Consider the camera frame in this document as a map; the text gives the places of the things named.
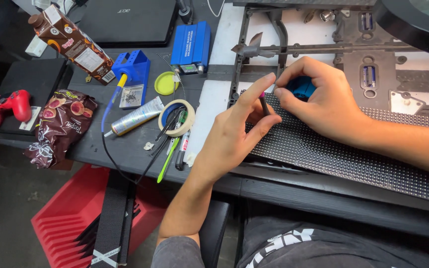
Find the black t-shirt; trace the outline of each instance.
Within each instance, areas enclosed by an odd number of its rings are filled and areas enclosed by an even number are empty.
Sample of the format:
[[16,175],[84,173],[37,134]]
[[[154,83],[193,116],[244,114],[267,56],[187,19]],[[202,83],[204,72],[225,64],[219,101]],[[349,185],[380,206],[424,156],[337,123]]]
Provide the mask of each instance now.
[[[175,236],[155,250],[152,268],[202,268],[194,240]],[[238,268],[429,268],[429,255],[357,234],[269,216],[245,228]]]

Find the chocolate milk carton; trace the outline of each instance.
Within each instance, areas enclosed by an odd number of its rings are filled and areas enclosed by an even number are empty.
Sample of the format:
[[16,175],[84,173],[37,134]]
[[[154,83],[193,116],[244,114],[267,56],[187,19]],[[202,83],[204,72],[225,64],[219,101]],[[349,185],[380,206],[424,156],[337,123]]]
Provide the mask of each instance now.
[[103,85],[115,77],[113,60],[54,5],[32,15],[28,23],[41,40]]

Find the masking tape roll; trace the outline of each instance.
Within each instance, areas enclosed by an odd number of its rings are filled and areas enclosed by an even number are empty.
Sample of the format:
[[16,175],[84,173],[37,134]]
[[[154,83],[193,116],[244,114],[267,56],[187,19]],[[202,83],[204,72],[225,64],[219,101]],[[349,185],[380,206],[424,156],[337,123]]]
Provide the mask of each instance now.
[[170,137],[182,136],[183,134],[188,132],[188,130],[190,130],[194,122],[193,106],[191,106],[191,104],[189,104],[186,100],[174,100],[169,104],[165,105],[165,108],[163,108],[162,113],[160,113],[160,116],[158,116],[158,127],[160,128],[160,130],[163,130],[169,113],[182,106],[186,106],[188,115],[186,116],[186,120],[183,125],[181,125],[178,129],[166,131],[166,134]]

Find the hand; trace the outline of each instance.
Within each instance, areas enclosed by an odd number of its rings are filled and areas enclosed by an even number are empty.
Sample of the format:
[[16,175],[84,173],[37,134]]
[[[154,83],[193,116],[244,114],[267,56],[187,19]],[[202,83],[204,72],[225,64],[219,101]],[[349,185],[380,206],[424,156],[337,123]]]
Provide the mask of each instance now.
[[[271,127],[282,121],[270,106],[271,115],[264,117],[259,101],[259,95],[275,80],[273,73],[257,80],[235,105],[216,116],[192,172],[213,182],[218,180],[237,167]],[[245,122],[255,125],[249,133],[245,132]]]
[[[283,88],[297,76],[310,76],[317,88],[307,102]],[[291,64],[276,82],[274,94],[281,107],[301,119],[317,133],[341,143],[353,145],[368,131],[373,119],[355,103],[352,89],[343,71],[309,57]]]

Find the marker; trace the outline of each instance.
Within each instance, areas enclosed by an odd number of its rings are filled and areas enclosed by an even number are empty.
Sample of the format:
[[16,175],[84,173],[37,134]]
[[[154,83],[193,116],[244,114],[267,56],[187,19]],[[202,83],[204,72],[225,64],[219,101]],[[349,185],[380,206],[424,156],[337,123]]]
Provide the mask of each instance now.
[[264,97],[264,92],[259,96],[259,101],[261,102],[261,106],[263,107],[264,116],[271,115],[269,109],[267,108],[266,98]]
[[175,168],[182,171],[183,170],[183,157],[186,152],[186,147],[188,146],[188,139],[190,138],[190,131],[188,130],[182,137],[182,144],[180,145],[180,150],[176,156]]

